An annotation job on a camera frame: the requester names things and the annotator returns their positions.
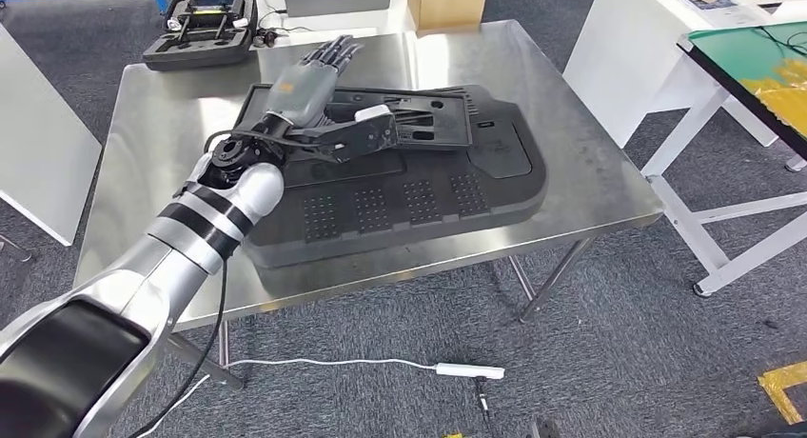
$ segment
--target gray carpet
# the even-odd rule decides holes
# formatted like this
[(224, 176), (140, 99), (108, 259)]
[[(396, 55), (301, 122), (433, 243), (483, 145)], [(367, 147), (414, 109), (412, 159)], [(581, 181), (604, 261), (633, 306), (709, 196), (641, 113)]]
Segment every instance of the gray carpet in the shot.
[[(518, 19), (562, 68), (591, 1), (487, 0), (485, 19)], [(103, 140), (123, 66), (158, 33), (153, 0), (17, 1), (2, 15)], [(627, 148), (638, 165), (681, 115), (648, 116)], [(782, 145), (761, 148), (721, 112), (668, 178), (693, 209), (806, 190), (807, 175), (782, 167), (789, 155)], [(797, 214), (780, 211), (710, 231), (736, 255)], [(0, 232), (37, 256), (18, 264), (0, 255), (5, 325), (69, 288), (78, 248), (58, 246), (5, 206)], [(536, 251), (522, 262), (539, 282), (562, 254)], [(486, 386), (497, 438), (525, 436), (535, 415), (556, 421), (564, 438), (759, 433), (783, 421), (757, 376), (807, 359), (806, 254), (802, 243), (725, 293), (699, 299), (690, 287), (704, 271), (659, 221), (598, 240), (529, 325), (516, 322), (524, 299), (506, 262), (497, 261), (235, 321), (232, 357), (399, 357), (505, 367), (506, 377)], [(208, 332), (187, 336), (202, 344)], [(144, 424), (188, 370), (168, 357), (113, 436)], [(204, 386), (152, 436), (487, 436), (468, 380), (400, 366), (235, 371), (247, 390)], [(797, 405), (807, 405), (807, 389), (792, 390)]]

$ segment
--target black cable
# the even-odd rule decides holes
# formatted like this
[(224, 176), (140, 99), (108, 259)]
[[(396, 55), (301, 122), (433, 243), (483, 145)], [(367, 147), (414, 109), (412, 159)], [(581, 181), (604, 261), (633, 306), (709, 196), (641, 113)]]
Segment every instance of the black cable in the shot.
[(283, 30), (283, 31), (295, 31), (295, 30), (314, 31), (314, 30), (309, 29), (308, 27), (292, 27), (291, 29), (287, 29), (285, 27), (275, 27), (274, 29)]
[(807, 34), (807, 31), (799, 31), (797, 33), (794, 33), (794, 34), (790, 35), (787, 38), (786, 41), (781, 41), (778, 38), (776, 38), (773, 34), (771, 34), (771, 32), (768, 31), (763, 26), (756, 27), (756, 30), (761, 30), (762, 32), (764, 32), (765, 35), (766, 35), (765, 36), (766, 38), (768, 38), (769, 40), (773, 41), (774, 43), (776, 43), (778, 45), (779, 51), (781, 52), (782, 57), (784, 57), (784, 52), (781, 49), (782, 47), (787, 48), (787, 49), (795, 52), (796, 54), (803, 55), (803, 56), (807, 57), (807, 47), (805, 47), (801, 43), (796, 43), (796, 44), (791, 43), (791, 41), (793, 40), (794, 37), (799, 36), (801, 34)]
[(163, 417), (165, 417), (165, 415), (171, 411), (171, 408), (173, 408), (174, 404), (176, 404), (179, 401), (179, 399), (182, 398), (183, 395), (185, 395), (185, 391), (187, 390), (187, 388), (190, 387), (190, 384), (193, 382), (193, 378), (195, 378), (196, 375), (199, 373), (199, 369), (202, 368), (202, 364), (205, 362), (205, 359), (207, 359), (207, 355), (210, 353), (210, 349), (213, 347), (213, 343), (216, 341), (216, 336), (218, 336), (219, 334), (219, 327), (222, 325), (222, 318), (224, 317), (225, 314), (225, 297), (226, 297), (226, 260), (222, 265), (222, 298), (219, 299), (219, 311), (216, 314), (216, 323), (213, 325), (213, 331), (210, 333), (210, 338), (207, 339), (207, 345), (205, 346), (205, 350), (202, 351), (202, 357), (199, 358), (199, 362), (197, 362), (196, 366), (193, 367), (193, 370), (190, 372), (190, 375), (186, 378), (185, 382), (182, 384), (179, 390), (177, 390), (176, 394), (174, 395), (174, 398), (172, 398), (171, 401), (168, 402), (166, 407), (163, 408), (163, 410), (160, 411), (159, 414), (154, 416), (153, 419), (148, 421), (147, 424), (138, 428), (137, 431), (132, 433), (128, 438), (139, 438), (140, 435), (146, 433), (155, 425), (157, 425), (157, 423), (160, 422), (160, 420), (162, 420)]
[(205, 152), (209, 152), (210, 145), (213, 143), (214, 138), (218, 138), (218, 137), (220, 137), (222, 135), (233, 135), (233, 134), (235, 134), (235, 135), (243, 135), (243, 136), (251, 136), (253, 138), (258, 138), (260, 140), (270, 141), (270, 142), (277, 143), (279, 145), (284, 145), (284, 146), (291, 146), (293, 148), (317, 148), (317, 147), (320, 147), (320, 146), (330, 146), (330, 145), (339, 144), (338, 141), (323, 142), (323, 143), (301, 143), (299, 141), (289, 140), (287, 138), (279, 138), (279, 137), (275, 137), (275, 136), (269, 136), (269, 135), (267, 135), (265, 133), (260, 133), (258, 131), (251, 131), (251, 130), (222, 130), (222, 131), (217, 131), (217, 132), (213, 133), (212, 135), (210, 135), (209, 138), (207, 138), (207, 141), (205, 141)]
[(480, 410), (482, 411), (482, 421), (484, 422), (484, 427), (487, 429), (487, 434), (490, 435), (490, 438), (496, 438), (496, 433), (493, 428), (493, 421), (490, 418), (490, 408), (487, 405), (487, 395), (484, 393), (482, 389), (482, 383), (484, 383), (485, 378), (478, 376), (474, 379), (474, 390), (477, 397), (477, 403), (479, 404)]

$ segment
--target small white object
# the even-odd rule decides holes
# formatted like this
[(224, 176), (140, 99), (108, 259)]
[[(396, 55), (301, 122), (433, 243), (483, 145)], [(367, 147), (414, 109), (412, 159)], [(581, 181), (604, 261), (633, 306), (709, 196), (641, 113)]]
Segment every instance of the small white object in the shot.
[(504, 377), (504, 368), (499, 367), (480, 367), (476, 365), (460, 365), (460, 364), (437, 364), (435, 369), (437, 374), (444, 374), (446, 376), (463, 376), (466, 378), (476, 378), (482, 376), (487, 379), (502, 379)]
[(182, 24), (179, 23), (175, 18), (170, 18), (166, 21), (166, 25), (168, 29), (171, 31), (179, 31), (182, 29)]
[(375, 107), (356, 111), (356, 114), (353, 115), (353, 119), (355, 119), (356, 122), (362, 122), (374, 117), (386, 116), (389, 113), (390, 111), (387, 105), (376, 105)]

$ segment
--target silver robotic arm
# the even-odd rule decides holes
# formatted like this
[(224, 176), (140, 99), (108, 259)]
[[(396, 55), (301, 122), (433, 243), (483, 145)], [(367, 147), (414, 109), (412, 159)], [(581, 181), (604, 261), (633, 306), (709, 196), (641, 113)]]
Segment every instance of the silver robotic arm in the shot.
[[(199, 287), (280, 201), (287, 156), (305, 147), (341, 162), (349, 158), (340, 158), (342, 149), (366, 149), (365, 140), (345, 136), (350, 129), (334, 135), (340, 126), (324, 116), (358, 48), (343, 36), (286, 69), (262, 122), (225, 132), (120, 259), (0, 331), (0, 434), (106, 436)], [(348, 124), (391, 123), (387, 139), (394, 138), (383, 111)], [(376, 138), (370, 149), (383, 145)]]

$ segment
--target metal table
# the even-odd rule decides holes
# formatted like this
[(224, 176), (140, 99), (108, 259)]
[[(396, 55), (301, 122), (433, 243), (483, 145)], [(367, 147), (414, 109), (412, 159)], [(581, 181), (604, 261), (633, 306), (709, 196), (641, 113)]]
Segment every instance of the metal table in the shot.
[[(360, 41), (364, 48), (340, 78), (342, 86), (427, 90), (480, 84), (494, 97), (519, 104), (546, 160), (545, 203), (530, 220), (509, 227), (279, 269), (256, 268), (236, 250), (229, 261), (226, 319), (577, 242), (537, 294), (511, 257), (531, 301), (522, 314), (526, 319), (593, 237), (646, 226), (661, 215), (661, 201), (648, 183), (519, 23)], [(232, 127), (250, 84), (272, 82), (312, 48), (260, 50), (243, 65), (207, 70), (126, 67), (75, 283), (141, 235), (185, 181), (205, 139)], [(203, 285), (176, 330), (215, 321), (220, 284), (221, 278), (210, 278)]]

